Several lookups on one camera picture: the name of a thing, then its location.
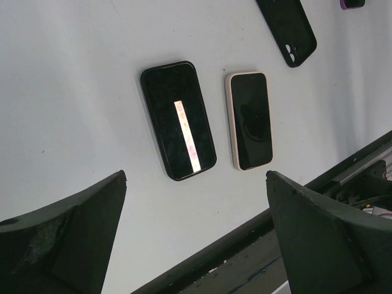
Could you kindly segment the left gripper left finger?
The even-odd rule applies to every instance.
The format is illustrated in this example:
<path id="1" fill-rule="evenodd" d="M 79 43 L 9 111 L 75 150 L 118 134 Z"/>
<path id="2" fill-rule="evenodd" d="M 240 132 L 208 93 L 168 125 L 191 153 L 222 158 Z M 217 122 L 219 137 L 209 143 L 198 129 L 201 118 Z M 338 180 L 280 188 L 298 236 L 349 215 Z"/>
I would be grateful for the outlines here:
<path id="1" fill-rule="evenodd" d="M 1 293 L 101 293 L 125 197 L 120 170 L 1 221 Z"/>

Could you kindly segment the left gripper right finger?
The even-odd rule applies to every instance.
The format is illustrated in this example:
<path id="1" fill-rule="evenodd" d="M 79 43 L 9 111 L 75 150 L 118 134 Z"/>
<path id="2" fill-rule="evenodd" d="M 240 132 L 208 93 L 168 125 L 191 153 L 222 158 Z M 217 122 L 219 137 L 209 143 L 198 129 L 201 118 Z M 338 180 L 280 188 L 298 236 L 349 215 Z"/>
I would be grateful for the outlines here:
<path id="1" fill-rule="evenodd" d="M 391 293 L 391 220 L 276 171 L 266 188 L 292 293 Z"/>

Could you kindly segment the large black phone case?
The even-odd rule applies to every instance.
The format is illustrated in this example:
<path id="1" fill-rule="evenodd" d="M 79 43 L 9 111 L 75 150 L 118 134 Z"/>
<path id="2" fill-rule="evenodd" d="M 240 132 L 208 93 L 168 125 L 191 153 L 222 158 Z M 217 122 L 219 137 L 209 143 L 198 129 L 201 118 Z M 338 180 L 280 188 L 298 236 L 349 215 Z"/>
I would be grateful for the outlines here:
<path id="1" fill-rule="evenodd" d="M 256 0 L 281 54 L 291 68 L 302 65 L 317 48 L 300 0 Z"/>

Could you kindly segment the purple-edged phone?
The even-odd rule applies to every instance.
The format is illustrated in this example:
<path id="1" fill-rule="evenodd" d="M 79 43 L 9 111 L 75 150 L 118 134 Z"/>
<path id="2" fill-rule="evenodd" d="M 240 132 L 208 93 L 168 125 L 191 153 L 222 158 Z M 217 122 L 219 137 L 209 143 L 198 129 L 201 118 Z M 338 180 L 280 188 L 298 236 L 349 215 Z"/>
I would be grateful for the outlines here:
<path id="1" fill-rule="evenodd" d="M 365 0 L 340 0 L 340 6 L 343 10 L 357 9 L 365 5 Z"/>

